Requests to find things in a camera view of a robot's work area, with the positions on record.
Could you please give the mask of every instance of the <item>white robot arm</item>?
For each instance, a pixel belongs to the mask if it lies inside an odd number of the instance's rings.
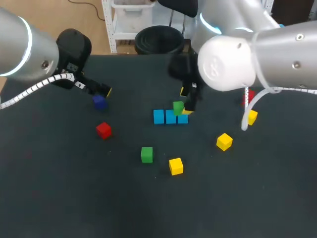
[[[111,87],[86,78],[82,72],[91,47],[90,40],[75,29],[63,31],[55,42],[23,18],[0,7],[0,76],[35,83],[1,103],[0,109],[49,83],[65,89],[77,86],[89,94],[107,97]]]
[[[203,80],[216,90],[317,89],[317,22],[281,28],[259,0],[207,0],[192,47]]]

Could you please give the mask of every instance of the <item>power cord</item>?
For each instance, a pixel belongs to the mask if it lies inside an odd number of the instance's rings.
[[[90,3],[90,2],[77,2],[77,1],[71,1],[71,0],[68,0],[68,1],[69,1],[70,3],[75,3],[75,4],[88,4],[88,5],[93,6],[93,7],[95,8],[95,10],[96,10],[97,17],[98,17],[101,21],[105,21],[104,19],[102,19],[102,18],[99,17],[98,9],[97,9],[97,7],[96,7],[95,5],[93,5],[92,3]]]

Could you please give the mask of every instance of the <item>cube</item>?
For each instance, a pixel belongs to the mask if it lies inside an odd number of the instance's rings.
[[[174,115],[173,110],[166,110],[166,124],[176,124],[176,116]]]
[[[154,124],[164,124],[164,110],[154,110]]]
[[[184,108],[182,115],[190,115],[191,113],[193,113],[193,111],[188,111]]]
[[[180,116],[183,113],[184,103],[183,102],[174,102],[173,103],[174,115]]]
[[[256,121],[258,116],[258,113],[256,111],[251,110],[248,116],[248,124],[253,125],[253,123]]]
[[[252,91],[251,89],[249,89],[249,103],[254,99],[254,97],[256,96],[255,91]],[[244,106],[245,103],[245,94],[243,94],[243,98],[242,98],[242,105]]]
[[[170,160],[169,169],[172,175],[179,175],[184,173],[184,166],[183,166],[181,158]]]
[[[104,110],[108,107],[108,103],[103,96],[100,96],[100,95],[93,96],[93,102],[97,110]]]
[[[177,116],[177,123],[178,124],[188,124],[188,115]]]
[[[232,145],[232,142],[233,142],[233,139],[225,133],[225,134],[222,134],[220,137],[218,137],[217,146],[221,150],[225,151],[229,149],[229,147]]]
[[[153,147],[142,147],[141,161],[142,163],[153,163]]]
[[[111,127],[105,122],[97,126],[96,129],[98,135],[104,140],[111,136]]]

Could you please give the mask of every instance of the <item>white cable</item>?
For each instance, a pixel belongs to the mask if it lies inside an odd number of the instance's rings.
[[[249,88],[244,88],[244,111],[247,109],[249,105]]]
[[[269,86],[269,84],[267,83],[267,81],[266,81],[266,79],[265,79],[265,77],[263,75],[263,72],[261,70],[261,66],[260,66],[260,63],[259,63],[259,60],[258,60],[258,56],[257,56],[256,50],[255,50],[255,45],[256,45],[256,41],[257,41],[258,35],[259,35],[259,32],[254,34],[254,36],[252,37],[252,42],[251,42],[252,62],[253,62],[254,69],[255,69],[255,71],[257,73],[257,76],[258,76],[258,79],[259,79],[260,83],[263,85],[263,87],[268,92],[270,92],[270,93],[280,93],[281,92],[280,90],[275,91],[274,88],[271,88]]]
[[[43,86],[55,82],[57,80],[60,79],[68,79],[72,82],[75,81],[75,77],[72,73],[62,73],[62,74],[57,74],[54,75],[52,77],[49,77],[47,79],[42,80],[41,82],[33,85],[32,87],[28,88],[27,90],[23,91],[22,93],[20,93],[18,96],[4,102],[0,104],[0,109],[4,109],[7,107],[12,106],[13,104],[19,102],[21,99],[25,98],[26,96],[30,95],[31,93],[35,92],[36,90],[38,90],[39,88],[42,88]]]
[[[272,88],[274,91],[282,91],[282,90],[290,90],[290,91],[298,91],[298,92],[303,92],[303,93],[310,93],[310,94],[317,94],[317,90],[308,90],[308,89],[301,89],[301,88],[280,88],[280,87],[273,87]],[[242,123],[241,123],[241,129],[242,130],[247,130],[248,129],[248,117],[250,114],[250,111],[254,107],[254,105],[260,100],[263,96],[266,94],[270,93],[267,89],[262,90],[259,92],[254,99],[250,102],[248,107],[246,108],[243,117],[242,117]]]

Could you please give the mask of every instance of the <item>black tablecloth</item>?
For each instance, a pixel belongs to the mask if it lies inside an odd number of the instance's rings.
[[[0,112],[0,237],[317,237],[317,97],[265,96],[243,132],[243,90],[205,88],[188,125],[154,125],[153,109],[180,100],[168,63],[92,56],[86,76],[113,87],[106,112],[54,85]],[[1,100],[25,88],[10,81]],[[222,133],[233,137],[226,152]],[[153,164],[141,163],[144,146]],[[171,176],[177,157],[184,174]]]

